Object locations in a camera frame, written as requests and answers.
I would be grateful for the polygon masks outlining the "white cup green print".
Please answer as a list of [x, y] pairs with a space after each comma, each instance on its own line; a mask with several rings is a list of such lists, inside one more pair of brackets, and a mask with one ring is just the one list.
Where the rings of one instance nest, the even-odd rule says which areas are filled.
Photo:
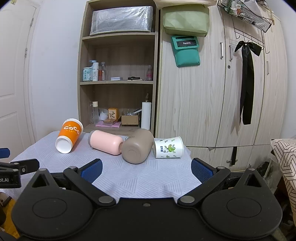
[[181, 158], [184, 154], [184, 144], [180, 136], [173, 138], [155, 138], [153, 153], [157, 159]]

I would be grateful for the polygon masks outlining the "orange coco paper cup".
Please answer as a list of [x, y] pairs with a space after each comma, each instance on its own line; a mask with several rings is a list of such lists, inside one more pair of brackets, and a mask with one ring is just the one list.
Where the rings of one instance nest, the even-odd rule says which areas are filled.
[[79, 120], [75, 118], [65, 120], [55, 141], [56, 149], [62, 154], [68, 154], [82, 132], [83, 125]]

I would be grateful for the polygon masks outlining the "taupe brown plastic cup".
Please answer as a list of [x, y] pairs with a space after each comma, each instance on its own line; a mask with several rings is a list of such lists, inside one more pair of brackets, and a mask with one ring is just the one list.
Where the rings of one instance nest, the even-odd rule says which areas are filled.
[[143, 163], [154, 144], [154, 136], [149, 130], [140, 128], [122, 144], [121, 154], [123, 159], [130, 164]]

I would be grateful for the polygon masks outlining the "white patterned tablecloth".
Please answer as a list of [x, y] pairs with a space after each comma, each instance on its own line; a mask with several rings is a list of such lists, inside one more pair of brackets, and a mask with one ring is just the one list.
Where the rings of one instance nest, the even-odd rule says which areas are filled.
[[72, 151], [62, 154], [55, 148], [58, 132], [52, 132], [28, 147], [13, 160], [37, 159], [41, 168], [51, 173], [63, 172], [70, 166], [78, 168], [99, 158], [103, 163], [101, 175], [93, 185], [119, 198], [166, 198], [178, 199], [201, 185], [191, 170], [190, 151], [184, 150], [181, 158], [156, 159], [153, 153], [141, 164], [127, 163], [122, 156], [92, 149], [88, 133], [83, 133]]

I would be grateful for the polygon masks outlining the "pink tumbler bottle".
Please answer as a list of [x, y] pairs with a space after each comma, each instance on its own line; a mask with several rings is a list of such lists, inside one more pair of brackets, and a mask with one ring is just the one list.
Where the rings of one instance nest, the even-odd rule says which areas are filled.
[[92, 149], [114, 156], [121, 154], [123, 142], [122, 137], [100, 130], [92, 131], [88, 137], [88, 143]]

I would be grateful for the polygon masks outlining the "pink flat box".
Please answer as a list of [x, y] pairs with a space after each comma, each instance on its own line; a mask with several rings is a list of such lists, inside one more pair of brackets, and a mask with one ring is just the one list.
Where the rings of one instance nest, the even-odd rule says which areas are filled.
[[100, 128], [119, 128], [121, 126], [121, 121], [116, 121], [114, 123], [105, 123], [101, 120], [95, 126]]

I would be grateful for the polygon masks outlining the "clear bottle white cap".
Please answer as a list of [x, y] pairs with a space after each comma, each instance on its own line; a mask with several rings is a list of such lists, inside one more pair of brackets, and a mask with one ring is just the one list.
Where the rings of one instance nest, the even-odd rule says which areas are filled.
[[94, 125], [99, 122], [99, 107], [97, 101], [92, 102], [92, 122]]

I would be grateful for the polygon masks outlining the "small orange printed box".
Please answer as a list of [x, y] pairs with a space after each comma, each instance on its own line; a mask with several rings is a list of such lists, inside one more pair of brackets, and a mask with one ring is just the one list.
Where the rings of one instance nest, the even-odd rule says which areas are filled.
[[108, 109], [108, 118], [117, 120], [119, 118], [119, 109], [118, 108], [109, 108]]

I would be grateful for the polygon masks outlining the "small cardboard box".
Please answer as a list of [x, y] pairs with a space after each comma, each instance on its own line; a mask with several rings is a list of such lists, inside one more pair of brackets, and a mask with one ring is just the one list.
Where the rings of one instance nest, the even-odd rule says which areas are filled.
[[121, 124], [123, 126], [138, 126], [139, 116], [138, 115], [122, 115]]

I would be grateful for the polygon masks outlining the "light wood wardrobe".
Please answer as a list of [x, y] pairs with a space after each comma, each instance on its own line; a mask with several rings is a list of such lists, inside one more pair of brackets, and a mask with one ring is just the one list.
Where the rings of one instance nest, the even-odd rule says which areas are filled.
[[[179, 136], [190, 150], [213, 166], [256, 168], [270, 158], [270, 141], [279, 138], [287, 98], [287, 53], [278, 17], [266, 33], [211, 6], [210, 28], [199, 38], [200, 65], [177, 67], [171, 37], [159, 29], [159, 83], [155, 134]], [[242, 79], [240, 41], [262, 46], [253, 56], [254, 101], [250, 125], [240, 117]]]

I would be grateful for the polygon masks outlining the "geometric patterned fabric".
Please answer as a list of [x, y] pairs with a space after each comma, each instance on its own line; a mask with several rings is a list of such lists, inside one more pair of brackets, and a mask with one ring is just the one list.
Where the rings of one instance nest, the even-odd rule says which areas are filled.
[[285, 182], [290, 205], [292, 209], [293, 222], [295, 224], [295, 187], [296, 187], [296, 144], [295, 138], [274, 139], [270, 142], [274, 155], [278, 161], [282, 177]]

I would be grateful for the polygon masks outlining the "white paper towel roll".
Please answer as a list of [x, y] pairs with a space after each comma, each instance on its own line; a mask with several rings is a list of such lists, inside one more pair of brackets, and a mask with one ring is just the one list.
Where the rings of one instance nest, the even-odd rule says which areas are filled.
[[149, 130], [151, 127], [151, 102], [142, 102], [141, 128]]

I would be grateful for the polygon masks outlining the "teal wipes canister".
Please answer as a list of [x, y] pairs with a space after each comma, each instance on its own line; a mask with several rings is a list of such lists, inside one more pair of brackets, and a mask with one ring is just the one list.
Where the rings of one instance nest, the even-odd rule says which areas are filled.
[[92, 81], [92, 67], [83, 68], [82, 81]]

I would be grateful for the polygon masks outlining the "red liquid clear bottle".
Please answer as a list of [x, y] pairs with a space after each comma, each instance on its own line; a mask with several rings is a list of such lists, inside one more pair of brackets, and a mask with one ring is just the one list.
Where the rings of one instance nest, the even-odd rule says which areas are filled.
[[106, 78], [105, 62], [101, 62], [99, 65], [99, 81], [105, 81], [105, 78]]

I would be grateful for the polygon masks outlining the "white lotion bottle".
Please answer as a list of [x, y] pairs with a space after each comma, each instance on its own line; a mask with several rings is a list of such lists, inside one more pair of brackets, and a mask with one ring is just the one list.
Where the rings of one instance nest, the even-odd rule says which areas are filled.
[[99, 63], [93, 62], [92, 64], [92, 81], [98, 81]]

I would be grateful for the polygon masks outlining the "small pink bottle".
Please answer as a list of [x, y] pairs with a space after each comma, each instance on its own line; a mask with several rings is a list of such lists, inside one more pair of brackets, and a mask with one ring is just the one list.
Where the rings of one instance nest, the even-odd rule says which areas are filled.
[[146, 80], [152, 81], [152, 78], [153, 78], [153, 67], [149, 65], [147, 69]]

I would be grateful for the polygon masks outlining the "teal redmi pouch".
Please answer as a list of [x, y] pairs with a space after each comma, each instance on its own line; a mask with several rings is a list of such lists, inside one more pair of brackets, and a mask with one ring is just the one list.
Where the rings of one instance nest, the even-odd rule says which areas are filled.
[[200, 65], [199, 42], [196, 36], [171, 36], [171, 46], [178, 68]]

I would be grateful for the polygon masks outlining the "wooden open shelf unit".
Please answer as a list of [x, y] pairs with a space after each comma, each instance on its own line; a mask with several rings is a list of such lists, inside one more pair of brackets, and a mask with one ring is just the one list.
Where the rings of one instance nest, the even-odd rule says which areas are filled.
[[[120, 32], [90, 35], [92, 14], [102, 9], [127, 6], [152, 6], [151, 32]], [[77, 92], [79, 120], [89, 133], [97, 127], [91, 122], [91, 104], [100, 109], [118, 108], [120, 114], [152, 103], [151, 127], [154, 131], [158, 83], [159, 10], [154, 1], [88, 1], [81, 26]], [[82, 81], [83, 68], [91, 61], [106, 63], [105, 81]], [[148, 66], [153, 67], [152, 81], [146, 80]]]

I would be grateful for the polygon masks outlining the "black ribbon bow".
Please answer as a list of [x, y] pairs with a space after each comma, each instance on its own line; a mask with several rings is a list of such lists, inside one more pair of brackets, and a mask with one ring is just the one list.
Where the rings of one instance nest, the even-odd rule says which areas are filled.
[[253, 42], [239, 41], [235, 52], [241, 49], [242, 54], [242, 82], [240, 94], [240, 121], [250, 125], [254, 100], [254, 64], [252, 53], [260, 56], [262, 48]]

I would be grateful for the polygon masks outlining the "white door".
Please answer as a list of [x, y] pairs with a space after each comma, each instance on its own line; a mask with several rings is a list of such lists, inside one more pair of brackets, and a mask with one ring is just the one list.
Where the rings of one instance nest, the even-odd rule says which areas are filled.
[[29, 51], [38, 6], [9, 1], [1, 8], [1, 147], [10, 162], [35, 142], [29, 102]]

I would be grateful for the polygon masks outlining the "light green bag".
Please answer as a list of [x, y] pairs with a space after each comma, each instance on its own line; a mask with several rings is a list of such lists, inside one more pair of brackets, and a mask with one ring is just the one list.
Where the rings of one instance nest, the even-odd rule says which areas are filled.
[[206, 37], [210, 26], [209, 8], [185, 4], [163, 8], [163, 27], [168, 35]]

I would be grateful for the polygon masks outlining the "plastic wrapped storage box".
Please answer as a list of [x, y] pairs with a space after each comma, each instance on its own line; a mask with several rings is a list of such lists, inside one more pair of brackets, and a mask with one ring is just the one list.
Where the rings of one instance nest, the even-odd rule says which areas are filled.
[[90, 35], [117, 32], [151, 32], [152, 6], [127, 6], [94, 11]]

